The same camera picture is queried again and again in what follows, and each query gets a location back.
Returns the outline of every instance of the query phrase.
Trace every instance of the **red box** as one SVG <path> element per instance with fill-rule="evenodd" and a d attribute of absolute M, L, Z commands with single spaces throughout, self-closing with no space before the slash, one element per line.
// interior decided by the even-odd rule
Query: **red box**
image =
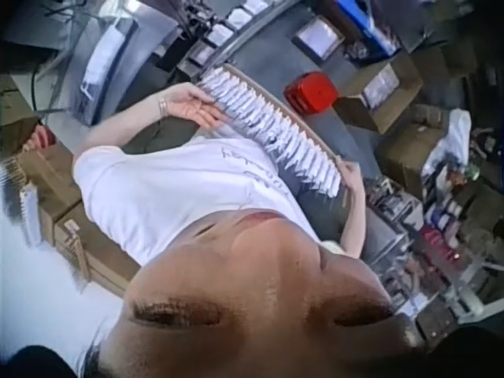
<path fill-rule="evenodd" d="M 292 108 L 307 116 L 322 113 L 338 98 L 338 91 L 322 72 L 309 72 L 289 84 L 283 92 Z"/>

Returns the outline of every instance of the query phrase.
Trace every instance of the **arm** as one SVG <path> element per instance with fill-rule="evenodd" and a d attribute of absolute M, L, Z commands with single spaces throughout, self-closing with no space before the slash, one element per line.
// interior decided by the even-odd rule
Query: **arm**
<path fill-rule="evenodd" d="M 343 161 L 340 157 L 335 163 L 343 184 L 350 191 L 350 210 L 340 244 L 347 256 L 360 258 L 365 240 L 365 189 L 361 169 L 358 164 Z"/>
<path fill-rule="evenodd" d="M 177 84 L 150 95 L 93 128 L 77 149 L 74 163 L 90 148 L 124 146 L 144 128 L 168 115 L 192 120 L 204 128 L 216 127 L 225 119 L 205 92 L 191 83 Z"/>
<path fill-rule="evenodd" d="M 144 128 L 161 119 L 158 98 L 155 94 L 137 102 L 91 130 L 74 155 L 74 163 L 79 156 L 97 146 L 122 147 Z"/>
<path fill-rule="evenodd" d="M 365 240 L 365 192 L 352 191 L 350 194 L 350 211 L 346 219 L 341 247 L 352 258 L 360 258 Z"/>

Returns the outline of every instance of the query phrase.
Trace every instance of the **white bag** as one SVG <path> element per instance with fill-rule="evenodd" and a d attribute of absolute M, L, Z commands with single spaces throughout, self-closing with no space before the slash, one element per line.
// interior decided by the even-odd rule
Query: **white bag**
<path fill-rule="evenodd" d="M 447 154 L 452 154 L 461 165 L 469 163 L 469 138 L 471 135 L 471 114 L 467 110 L 455 109 L 450 112 L 448 134 L 428 156 L 422 169 L 422 176 L 430 176 L 435 167 Z"/>

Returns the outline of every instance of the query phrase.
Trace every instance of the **woman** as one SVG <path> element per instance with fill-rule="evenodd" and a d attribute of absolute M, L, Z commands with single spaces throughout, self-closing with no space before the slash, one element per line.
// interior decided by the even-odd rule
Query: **woman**
<path fill-rule="evenodd" d="M 167 116 L 202 130 L 154 154 L 120 149 Z M 224 122 L 212 98 L 184 83 L 104 121 L 77 151 L 87 215 L 142 266 L 88 372 L 356 376 L 384 361 L 398 368 L 411 357 L 412 334 L 358 259 L 358 165 L 336 161 L 351 200 L 341 248 L 330 251 L 268 155 Z"/>

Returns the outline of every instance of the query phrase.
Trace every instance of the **floor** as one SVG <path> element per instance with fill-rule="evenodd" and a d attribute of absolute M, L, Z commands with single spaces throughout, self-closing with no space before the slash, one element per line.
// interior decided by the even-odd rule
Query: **floor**
<path fill-rule="evenodd" d="M 75 369 L 94 338 L 114 323 L 122 301 L 95 283 L 79 293 L 64 258 L 48 244 L 29 247 L 3 213 L 0 240 L 1 360 L 38 344 Z"/>

